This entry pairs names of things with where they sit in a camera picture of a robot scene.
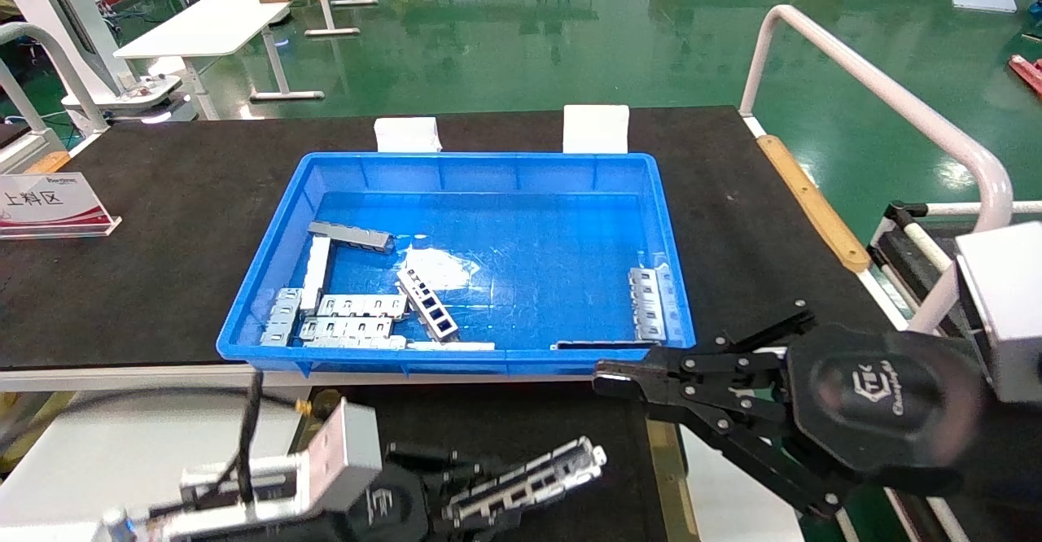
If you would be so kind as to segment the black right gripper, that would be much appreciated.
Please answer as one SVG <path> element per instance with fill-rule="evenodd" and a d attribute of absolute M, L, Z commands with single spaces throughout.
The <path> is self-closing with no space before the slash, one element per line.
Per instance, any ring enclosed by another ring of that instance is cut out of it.
<path fill-rule="evenodd" d="M 935 473 L 956 465 L 974 442 L 987 403 L 987 380 L 967 342 L 815 326 L 804 301 L 768 307 L 719 327 L 706 344 L 653 346 L 639 361 L 597 361 L 593 387 L 639 402 L 652 420 L 687 427 L 801 515 L 832 519 L 850 486 L 782 451 L 782 409 L 771 404 L 762 418 L 726 404 L 725 387 L 703 385 L 769 386 L 789 342 L 803 335 L 786 350 L 785 368 L 794 424 L 808 441 L 857 475 Z"/>

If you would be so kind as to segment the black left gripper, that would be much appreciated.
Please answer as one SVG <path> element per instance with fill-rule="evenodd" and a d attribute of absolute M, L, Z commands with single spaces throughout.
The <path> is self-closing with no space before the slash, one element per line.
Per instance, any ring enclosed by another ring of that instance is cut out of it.
<path fill-rule="evenodd" d="M 492 541 L 513 529 L 531 506 L 492 502 L 463 517 L 457 506 L 427 504 L 427 486 L 462 491 L 518 466 L 496 455 L 402 442 L 387 445 L 383 471 L 346 513 L 346 541 Z"/>

